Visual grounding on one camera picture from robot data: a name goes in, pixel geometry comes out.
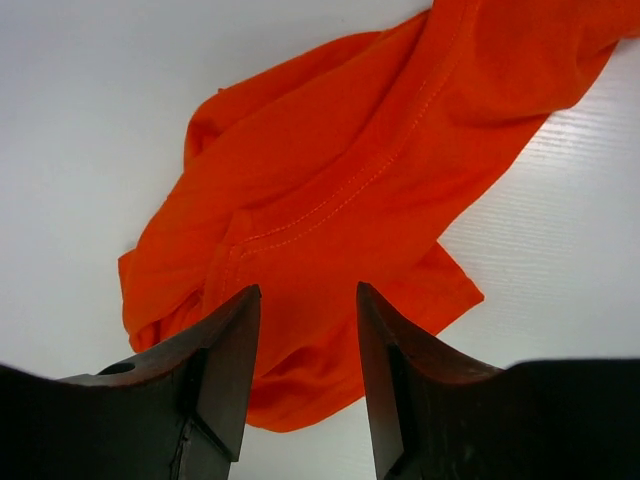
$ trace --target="white background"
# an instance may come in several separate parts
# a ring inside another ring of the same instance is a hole
[[[116,259],[177,179],[218,87],[424,0],[0,0],[0,362],[51,376],[130,355]],[[640,356],[640,44],[547,122],[443,243],[487,301],[442,338],[498,366]],[[233,480],[373,479],[363,402],[248,429]]]

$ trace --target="orange shirt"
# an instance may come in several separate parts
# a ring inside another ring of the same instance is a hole
[[[436,240],[638,33],[640,0],[436,0],[221,90],[120,259],[133,348],[257,283],[248,422],[289,431],[349,405],[363,395],[357,282],[431,333],[480,302]]]

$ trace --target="white table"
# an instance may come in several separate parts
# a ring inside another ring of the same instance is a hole
[[[220,86],[424,0],[0,0],[0,361],[63,377],[130,354],[116,258]],[[441,338],[498,366],[640,356],[640,43],[619,48],[443,243],[487,295]],[[233,480],[373,479],[364,403],[248,429]]]

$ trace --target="folded fabric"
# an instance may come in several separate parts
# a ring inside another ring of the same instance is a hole
[[[638,0],[436,0],[220,90],[120,259],[131,345],[257,283],[248,422],[290,431],[349,405],[363,395],[357,282],[433,334],[481,301],[438,237],[638,33]]]

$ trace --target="orange fabric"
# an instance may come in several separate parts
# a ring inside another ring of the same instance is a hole
[[[436,0],[221,90],[120,259],[133,348],[258,283],[249,423],[289,431],[349,405],[356,283],[432,333],[481,301],[436,240],[639,32],[638,0]]]

